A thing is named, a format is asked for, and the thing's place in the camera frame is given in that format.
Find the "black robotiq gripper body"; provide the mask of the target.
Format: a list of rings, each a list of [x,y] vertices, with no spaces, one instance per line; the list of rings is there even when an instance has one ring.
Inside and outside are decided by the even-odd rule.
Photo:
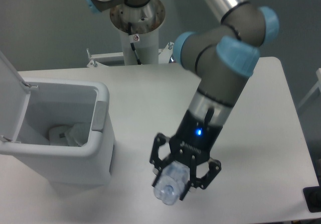
[[[210,150],[222,130],[222,126],[210,124],[213,116],[213,109],[207,111],[203,120],[186,111],[177,132],[170,138],[174,160],[186,165],[193,174],[198,165],[209,160]]]

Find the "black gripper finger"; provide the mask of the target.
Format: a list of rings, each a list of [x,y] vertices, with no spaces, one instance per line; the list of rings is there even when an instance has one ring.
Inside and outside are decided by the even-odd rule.
[[[190,160],[190,179],[184,187],[179,200],[184,200],[185,196],[189,192],[190,188],[206,189],[214,178],[219,174],[222,169],[221,162],[210,158],[208,161],[208,172],[201,178],[197,177],[197,162],[196,157],[192,157]]]
[[[169,144],[170,153],[164,159],[160,159],[159,149],[161,146],[165,145],[166,143]],[[152,187],[156,186],[157,182],[161,177],[163,170],[167,166],[169,166],[172,162],[177,160],[177,157],[179,154],[178,143],[179,142],[178,142],[177,134],[174,134],[173,136],[168,137],[162,133],[157,133],[157,135],[155,136],[150,159],[149,159],[149,162],[154,166],[154,169],[157,170],[156,178],[152,183]]]

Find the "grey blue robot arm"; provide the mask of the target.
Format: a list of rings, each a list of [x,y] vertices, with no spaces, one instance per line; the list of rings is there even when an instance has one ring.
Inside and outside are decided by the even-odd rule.
[[[185,32],[173,57],[201,81],[177,132],[156,135],[150,163],[154,195],[164,204],[183,200],[191,188],[206,189],[221,171],[210,151],[259,60],[259,47],[273,41],[279,19],[249,0],[205,0],[219,27],[203,34]]]

